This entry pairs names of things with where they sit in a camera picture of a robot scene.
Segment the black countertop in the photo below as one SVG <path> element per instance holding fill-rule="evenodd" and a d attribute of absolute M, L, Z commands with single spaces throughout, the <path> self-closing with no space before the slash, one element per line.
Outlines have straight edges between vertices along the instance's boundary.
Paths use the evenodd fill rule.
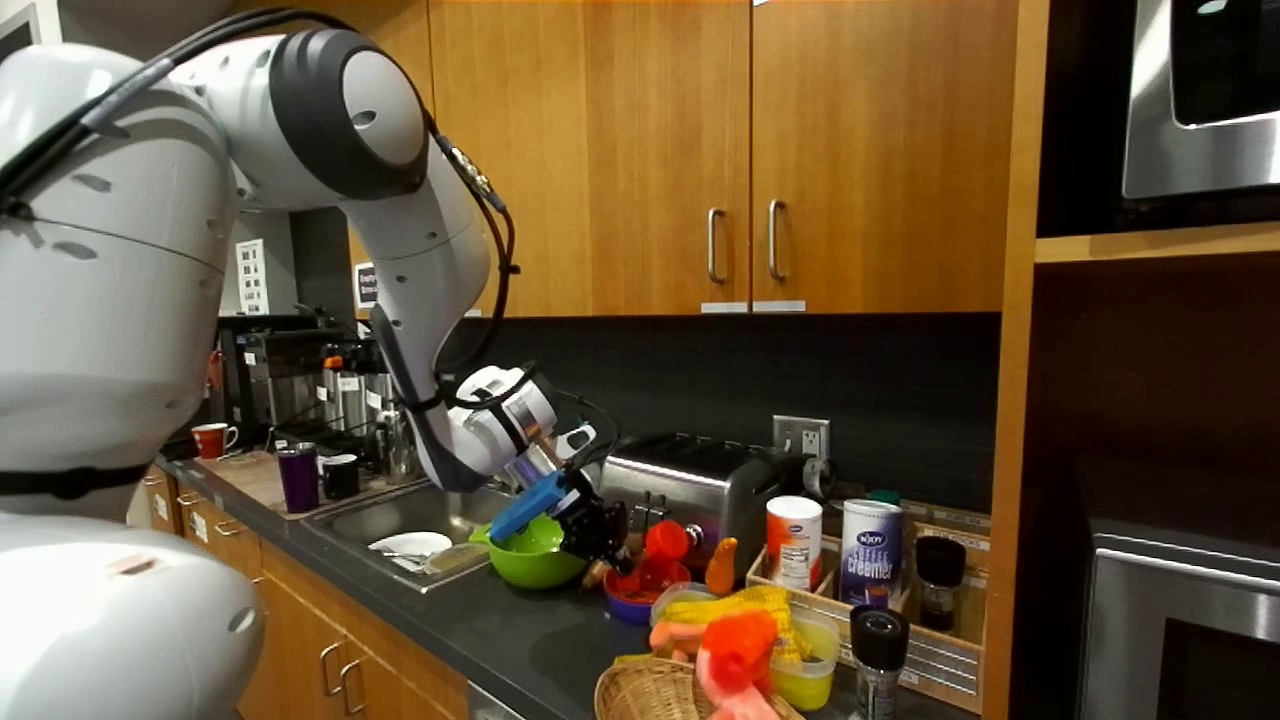
<path fill-rule="evenodd" d="M 418 594 L 323 538 L 321 529 L 282 519 L 237 492 L 214 472 L 189 461 L 160 465 L 526 720 L 591 720 L 595 674 L 610 657 L 648 648 L 638 626 L 614 622 L 602 613 L 599 593 L 516 593 L 497 571 L 479 568 Z M 850 673 L 838 666 L 830 709 L 817 714 L 843 720 L 846 709 Z M 902 691 L 901 714 L 972 720 L 968 710 L 915 691 Z"/>

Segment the yellow object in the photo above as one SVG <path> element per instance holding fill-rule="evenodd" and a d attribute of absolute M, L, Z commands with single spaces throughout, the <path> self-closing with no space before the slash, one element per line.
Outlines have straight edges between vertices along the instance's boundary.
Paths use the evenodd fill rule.
<path fill-rule="evenodd" d="M 773 653 L 773 691 L 781 691 L 800 710 L 821 710 L 830 700 L 838 626 L 834 619 L 811 613 L 796 613 L 790 626 L 805 639 L 805 653 L 784 653 L 784 643 Z"/>
<path fill-rule="evenodd" d="M 796 626 L 790 626 L 790 594 L 781 583 L 750 583 L 733 594 L 677 594 L 671 603 L 659 606 L 659 615 L 652 615 L 652 622 L 659 622 L 659 619 L 712 622 L 712 619 L 735 615 L 735 613 L 768 613 L 775 622 L 781 648 L 796 661 L 809 653 L 805 636 L 796 636 Z"/>

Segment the red cup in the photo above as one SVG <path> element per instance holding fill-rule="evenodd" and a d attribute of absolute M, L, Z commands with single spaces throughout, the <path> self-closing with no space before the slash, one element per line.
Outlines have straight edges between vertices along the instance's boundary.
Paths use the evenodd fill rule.
<path fill-rule="evenodd" d="M 195 440 L 195 451 L 198 451 L 205 461 L 214 461 L 214 454 L 223 454 L 229 446 L 237 446 L 240 432 L 237 432 L 237 425 L 195 425 L 195 427 L 190 427 L 190 440 Z"/>

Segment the cup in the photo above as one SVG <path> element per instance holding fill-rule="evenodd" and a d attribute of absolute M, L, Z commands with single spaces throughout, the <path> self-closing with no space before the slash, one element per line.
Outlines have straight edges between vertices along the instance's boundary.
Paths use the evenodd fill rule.
<path fill-rule="evenodd" d="M 282 506 L 286 511 L 321 506 L 314 446 L 310 442 L 280 446 L 277 465 L 280 465 L 280 484 L 282 484 Z"/>
<path fill-rule="evenodd" d="M 339 451 L 339 454 L 321 454 L 323 472 L 323 500 L 347 500 L 359 492 L 359 454 Z"/>
<path fill-rule="evenodd" d="M 843 500 L 838 593 L 850 606 L 888 606 L 901 568 L 901 506 L 888 500 Z"/>
<path fill-rule="evenodd" d="M 237 425 L 195 425 L 195 427 L 190 427 L 190 440 L 195 440 L 195 451 L 198 451 L 205 461 L 214 461 L 214 454 L 223 454 L 229 446 L 237 446 L 240 427 L 237 427 Z"/>
<path fill-rule="evenodd" d="M 965 543 L 952 537 L 915 538 L 919 622 L 947 633 L 960 606 Z"/>
<path fill-rule="evenodd" d="M 773 688 L 800 710 L 821 710 L 830 700 L 834 661 L 838 661 L 838 622 L 821 613 L 790 613 L 790 633 L 800 648 L 773 648 Z"/>
<path fill-rule="evenodd" d="M 763 549 L 773 556 L 773 580 L 809 593 L 824 556 L 824 503 L 773 497 L 763 503 Z"/>

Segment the cabinet door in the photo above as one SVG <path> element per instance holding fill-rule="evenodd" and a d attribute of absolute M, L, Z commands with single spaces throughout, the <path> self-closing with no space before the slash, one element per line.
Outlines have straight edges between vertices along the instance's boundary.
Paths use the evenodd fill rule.
<path fill-rule="evenodd" d="M 395 720 L 402 714 L 402 682 L 395 666 L 357 643 L 357 657 L 344 661 L 339 674 L 339 710 L 366 714 L 366 720 Z"/>
<path fill-rule="evenodd" d="M 998 308 L 1010 12 L 991 0 L 750 7 L 760 308 Z"/>
<path fill-rule="evenodd" d="M 174 506 L 189 538 L 205 543 L 214 559 L 240 568 L 248 580 L 265 571 L 260 538 L 245 524 L 237 524 L 229 511 L 221 511 L 195 492 L 181 492 Z"/>
<path fill-rule="evenodd" d="M 174 480 L 151 465 L 149 475 L 139 480 L 139 492 L 149 503 L 145 511 L 149 529 L 184 537 L 184 511 L 174 506 Z"/>
<path fill-rule="evenodd" d="M 260 577 L 256 583 L 256 606 L 265 613 L 265 653 L 256 657 L 253 681 L 240 697 L 240 720 L 277 720 L 286 709 L 282 697 L 282 626 L 280 619 L 280 587 L 270 583 L 270 577 Z"/>
<path fill-rule="evenodd" d="M 439 705 L 437 697 L 402 682 L 402 697 L 401 697 L 401 714 L 409 720 L 455 720 L 455 714 L 469 714 L 469 705 Z"/>
<path fill-rule="evenodd" d="M 265 583 L 265 593 L 270 594 L 269 636 L 277 633 L 277 700 L 286 714 L 344 714 L 339 673 L 357 661 L 350 639 L 282 583 Z"/>
<path fill-rule="evenodd" d="M 437 0 L 437 119 L 508 195 L 510 317 L 747 299 L 745 0 Z"/>

